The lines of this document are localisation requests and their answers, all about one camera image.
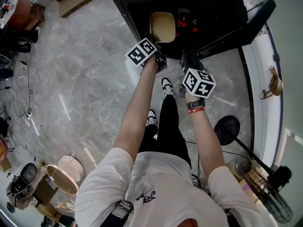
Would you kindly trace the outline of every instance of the sneaker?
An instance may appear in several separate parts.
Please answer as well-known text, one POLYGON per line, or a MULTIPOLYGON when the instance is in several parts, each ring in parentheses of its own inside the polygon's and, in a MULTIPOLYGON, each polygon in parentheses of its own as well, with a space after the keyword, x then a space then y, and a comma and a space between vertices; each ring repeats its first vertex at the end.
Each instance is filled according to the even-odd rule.
POLYGON ((173 95, 175 97, 174 88, 172 87, 172 83, 170 80, 168 80, 168 78, 163 78, 161 84, 165 97, 167 95, 173 95))
POLYGON ((150 124, 157 125, 156 111, 153 108, 150 109, 146 121, 146 126, 150 124))

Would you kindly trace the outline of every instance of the person's left arm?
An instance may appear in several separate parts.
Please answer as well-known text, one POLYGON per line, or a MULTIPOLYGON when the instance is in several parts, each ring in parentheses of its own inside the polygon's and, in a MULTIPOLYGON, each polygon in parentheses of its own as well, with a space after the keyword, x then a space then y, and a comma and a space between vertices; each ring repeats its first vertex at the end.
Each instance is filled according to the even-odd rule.
POLYGON ((144 136, 157 69, 153 55, 145 64, 113 148, 81 185, 75 204, 75 218, 80 227, 99 227, 111 207, 125 200, 144 136))

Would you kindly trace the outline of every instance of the gray marble floor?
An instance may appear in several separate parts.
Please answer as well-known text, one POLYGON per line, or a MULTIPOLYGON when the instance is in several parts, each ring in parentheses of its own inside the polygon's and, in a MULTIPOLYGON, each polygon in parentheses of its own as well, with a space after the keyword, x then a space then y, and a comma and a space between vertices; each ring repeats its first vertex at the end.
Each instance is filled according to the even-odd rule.
MULTIPOLYGON (((57 163, 63 155, 74 152, 86 174, 92 171, 94 164, 83 149, 87 147, 97 163, 111 149, 139 80, 140 68, 135 68, 125 57, 135 43, 112 0, 94 0, 65 19, 58 15, 58 3, 52 2, 45 10, 38 43, 32 45, 30 54, 18 56, 29 64, 29 84, 33 90, 31 106, 39 136, 33 127, 24 125, 24 119, 16 116, 13 91, 0 92, 1 101, 5 101, 13 120, 17 141, 26 144, 47 163, 57 163)), ((213 94, 206 101, 212 125, 226 115, 235 115, 241 123, 239 138, 249 145, 249 99, 238 51, 221 53, 203 63, 217 81, 213 94)), ((27 67, 17 62, 14 70, 14 77, 0 85, 14 88, 15 107, 22 114, 25 100, 28 101, 27 67)), ((151 106, 158 115, 164 98, 161 79, 168 77, 178 91, 182 75, 176 60, 168 60, 168 68, 157 75, 151 106)), ((184 138, 195 141, 185 100, 177 98, 177 104, 180 130, 184 138)), ((187 146, 195 173, 197 149, 190 143, 187 146)), ((235 143, 223 148, 243 154, 235 143)), ((227 153, 224 158, 232 164, 240 160, 227 153)))

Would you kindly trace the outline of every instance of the fan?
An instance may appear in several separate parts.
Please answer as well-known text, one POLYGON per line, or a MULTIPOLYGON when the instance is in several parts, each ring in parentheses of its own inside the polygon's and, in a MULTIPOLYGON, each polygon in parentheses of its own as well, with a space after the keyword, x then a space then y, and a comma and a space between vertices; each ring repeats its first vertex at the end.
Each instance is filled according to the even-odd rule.
POLYGON ((267 180, 250 165, 241 166, 240 173, 270 214, 281 224, 290 222, 293 212, 286 201, 278 193, 290 180, 291 170, 286 166, 280 166, 276 171, 264 164, 237 135, 240 131, 240 123, 234 116, 222 118, 215 126, 214 131, 222 146, 236 141, 255 159, 268 173, 267 180))

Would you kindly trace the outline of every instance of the watch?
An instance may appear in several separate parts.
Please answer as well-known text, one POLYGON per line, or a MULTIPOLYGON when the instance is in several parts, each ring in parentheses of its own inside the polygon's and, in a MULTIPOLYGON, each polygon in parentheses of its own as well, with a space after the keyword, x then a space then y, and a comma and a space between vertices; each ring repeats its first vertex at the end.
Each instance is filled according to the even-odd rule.
POLYGON ((201 98, 197 101, 190 102, 187 104, 188 109, 194 109, 194 108, 199 108, 199 107, 205 107, 205 100, 204 98, 201 98))

